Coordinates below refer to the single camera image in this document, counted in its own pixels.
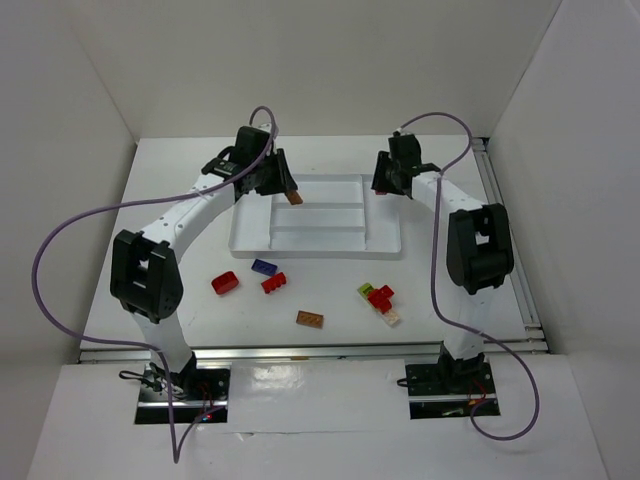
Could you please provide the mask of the tan lego plate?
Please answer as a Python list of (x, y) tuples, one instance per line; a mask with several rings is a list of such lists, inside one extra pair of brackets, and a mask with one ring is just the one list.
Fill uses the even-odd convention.
[(384, 318), (385, 323), (391, 328), (394, 328), (401, 321), (400, 316), (394, 309), (389, 309), (388, 311), (383, 313), (382, 316)]

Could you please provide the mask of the red cross lego brick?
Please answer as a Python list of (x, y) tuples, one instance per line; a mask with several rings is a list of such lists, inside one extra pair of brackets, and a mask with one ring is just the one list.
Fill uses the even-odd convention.
[(381, 288), (371, 290), (367, 294), (367, 300), (375, 310), (386, 314), (393, 308), (391, 303), (393, 295), (394, 291), (388, 285), (384, 285)]

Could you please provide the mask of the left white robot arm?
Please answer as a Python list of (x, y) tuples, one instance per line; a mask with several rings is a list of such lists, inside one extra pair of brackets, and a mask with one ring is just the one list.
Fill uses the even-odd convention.
[(196, 357), (177, 315), (184, 295), (179, 263), (191, 244), (242, 196), (296, 190), (284, 151), (273, 146), (270, 133), (243, 126), (235, 144), (201, 169), (188, 199), (142, 230), (116, 235), (110, 293), (132, 316), (144, 342), (154, 347), (151, 364), (157, 376), (169, 374), (181, 389), (195, 381)]

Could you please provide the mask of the red and brown lego stack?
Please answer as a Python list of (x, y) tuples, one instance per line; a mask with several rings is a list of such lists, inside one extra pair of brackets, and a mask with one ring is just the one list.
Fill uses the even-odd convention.
[(304, 203), (302, 197), (297, 190), (290, 190), (285, 193), (285, 197), (290, 205), (297, 206)]

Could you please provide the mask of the red rounded lego brick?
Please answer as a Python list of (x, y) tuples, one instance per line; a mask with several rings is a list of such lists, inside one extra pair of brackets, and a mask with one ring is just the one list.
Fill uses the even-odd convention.
[(212, 289), (218, 296), (226, 295), (240, 284), (238, 277), (233, 271), (226, 271), (210, 282)]

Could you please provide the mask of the green lego brick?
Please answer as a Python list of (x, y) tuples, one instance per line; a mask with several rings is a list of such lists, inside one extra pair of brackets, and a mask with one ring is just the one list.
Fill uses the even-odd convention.
[(358, 288), (358, 293), (360, 296), (367, 301), (369, 295), (375, 290), (375, 288), (370, 283), (365, 283)]

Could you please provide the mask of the red ridged lego brick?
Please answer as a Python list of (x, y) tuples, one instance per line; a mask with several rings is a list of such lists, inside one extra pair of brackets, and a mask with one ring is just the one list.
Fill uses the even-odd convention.
[(271, 294), (287, 284), (287, 277), (283, 272), (278, 272), (261, 283), (265, 294)]

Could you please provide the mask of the purple lego brick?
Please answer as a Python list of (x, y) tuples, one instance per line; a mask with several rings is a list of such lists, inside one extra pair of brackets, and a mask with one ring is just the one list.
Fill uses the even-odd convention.
[(256, 273), (272, 277), (278, 273), (278, 266), (261, 259), (255, 259), (251, 265), (251, 270)]

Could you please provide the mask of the brown lego plate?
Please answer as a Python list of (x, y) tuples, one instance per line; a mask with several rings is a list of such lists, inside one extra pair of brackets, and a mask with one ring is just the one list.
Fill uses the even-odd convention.
[(301, 326), (322, 329), (324, 316), (321, 314), (299, 310), (296, 316), (296, 323)]

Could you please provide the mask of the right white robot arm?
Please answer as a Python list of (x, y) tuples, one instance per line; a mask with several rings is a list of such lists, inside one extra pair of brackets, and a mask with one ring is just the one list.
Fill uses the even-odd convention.
[[(484, 333), (495, 291), (514, 268), (514, 254), (505, 207), (467, 194), (432, 163), (424, 164), (413, 134), (395, 132), (389, 149), (378, 153), (372, 189), (408, 197), (434, 214), (430, 295), (434, 312), (447, 330), (437, 361), (437, 378), (454, 390), (480, 376), (484, 364)], [(446, 227), (445, 264), (457, 287), (458, 314), (442, 311), (436, 296), (440, 228)]]

